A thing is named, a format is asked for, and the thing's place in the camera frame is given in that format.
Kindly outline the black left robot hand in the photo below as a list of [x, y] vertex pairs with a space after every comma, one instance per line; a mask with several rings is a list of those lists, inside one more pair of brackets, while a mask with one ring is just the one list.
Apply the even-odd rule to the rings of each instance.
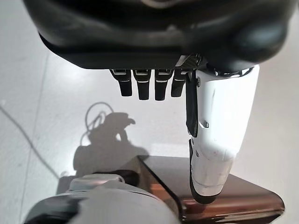
[[45, 46], [84, 69], [110, 70], [123, 96], [186, 90], [190, 188], [221, 193], [247, 129], [259, 64], [282, 48], [295, 0], [26, 0]]

